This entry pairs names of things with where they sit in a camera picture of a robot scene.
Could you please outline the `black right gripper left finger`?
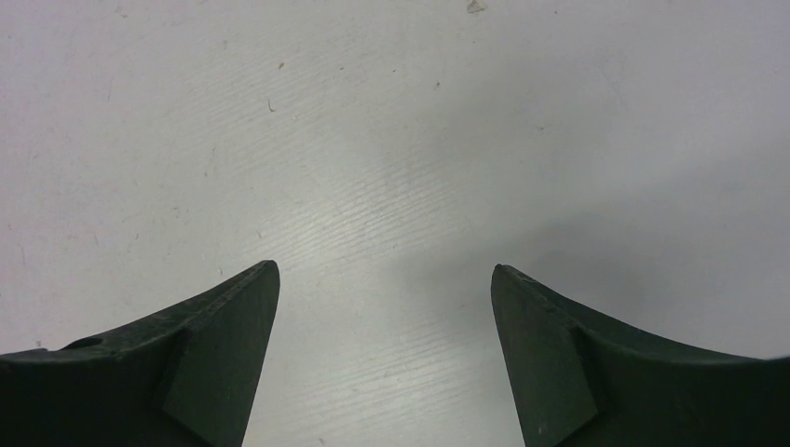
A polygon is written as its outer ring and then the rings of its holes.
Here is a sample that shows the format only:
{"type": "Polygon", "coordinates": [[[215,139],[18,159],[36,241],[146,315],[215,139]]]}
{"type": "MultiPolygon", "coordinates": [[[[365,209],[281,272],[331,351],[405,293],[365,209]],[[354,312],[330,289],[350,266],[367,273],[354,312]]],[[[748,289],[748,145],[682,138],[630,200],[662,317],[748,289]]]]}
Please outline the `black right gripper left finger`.
{"type": "Polygon", "coordinates": [[[262,261],[176,305],[59,350],[1,358],[5,446],[239,446],[272,331],[262,261]]]}

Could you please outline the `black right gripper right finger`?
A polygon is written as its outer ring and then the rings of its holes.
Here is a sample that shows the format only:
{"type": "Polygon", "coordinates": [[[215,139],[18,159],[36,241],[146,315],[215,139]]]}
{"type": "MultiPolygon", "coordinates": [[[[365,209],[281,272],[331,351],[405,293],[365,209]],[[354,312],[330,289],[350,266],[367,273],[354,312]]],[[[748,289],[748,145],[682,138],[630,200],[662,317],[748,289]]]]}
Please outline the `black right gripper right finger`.
{"type": "Polygon", "coordinates": [[[789,361],[682,344],[500,264],[491,300],[528,446],[785,446],[789,361]]]}

